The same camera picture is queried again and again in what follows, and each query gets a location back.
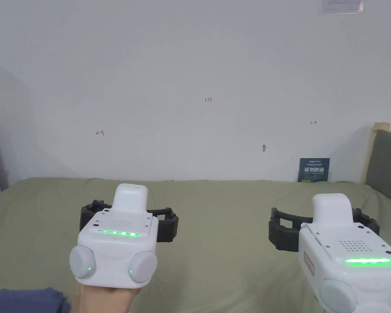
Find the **person's left hand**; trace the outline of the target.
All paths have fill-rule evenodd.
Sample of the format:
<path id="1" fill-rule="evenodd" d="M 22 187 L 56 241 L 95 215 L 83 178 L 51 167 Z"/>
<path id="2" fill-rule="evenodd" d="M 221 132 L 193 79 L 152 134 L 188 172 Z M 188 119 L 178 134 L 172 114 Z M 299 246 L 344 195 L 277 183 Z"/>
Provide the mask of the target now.
<path id="1" fill-rule="evenodd" d="M 74 313 L 128 313 L 139 289 L 116 289 L 79 285 Z"/>

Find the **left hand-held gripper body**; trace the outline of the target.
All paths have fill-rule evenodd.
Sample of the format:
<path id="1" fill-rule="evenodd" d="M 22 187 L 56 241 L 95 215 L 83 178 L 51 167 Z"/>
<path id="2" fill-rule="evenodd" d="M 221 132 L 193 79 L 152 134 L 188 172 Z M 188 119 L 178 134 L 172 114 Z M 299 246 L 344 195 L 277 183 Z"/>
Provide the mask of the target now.
<path id="1" fill-rule="evenodd" d="M 147 212 L 148 190 L 120 184 L 112 207 L 97 212 L 79 232 L 70 267 L 84 285 L 138 289 L 157 267 L 158 218 Z"/>

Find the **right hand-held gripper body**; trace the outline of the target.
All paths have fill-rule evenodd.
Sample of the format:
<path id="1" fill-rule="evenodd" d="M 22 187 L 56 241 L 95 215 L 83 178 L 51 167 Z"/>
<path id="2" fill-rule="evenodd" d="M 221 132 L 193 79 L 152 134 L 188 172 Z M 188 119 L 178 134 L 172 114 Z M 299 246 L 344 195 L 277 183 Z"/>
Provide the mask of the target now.
<path id="1" fill-rule="evenodd" d="M 299 264 L 326 313 L 391 313 L 391 246 L 354 222 L 344 194 L 317 194 L 299 231 Z"/>

